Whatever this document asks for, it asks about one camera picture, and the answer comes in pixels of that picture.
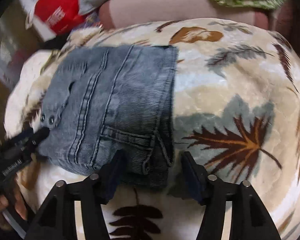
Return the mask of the person's left hand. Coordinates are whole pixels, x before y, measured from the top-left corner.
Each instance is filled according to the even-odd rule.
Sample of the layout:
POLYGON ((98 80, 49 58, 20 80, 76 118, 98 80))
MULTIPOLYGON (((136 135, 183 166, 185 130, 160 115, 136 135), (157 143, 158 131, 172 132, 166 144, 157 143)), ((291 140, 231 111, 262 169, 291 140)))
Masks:
POLYGON ((33 161, 32 155, 0 159, 0 228, 25 233, 35 217, 24 202, 17 183, 17 173, 33 161))

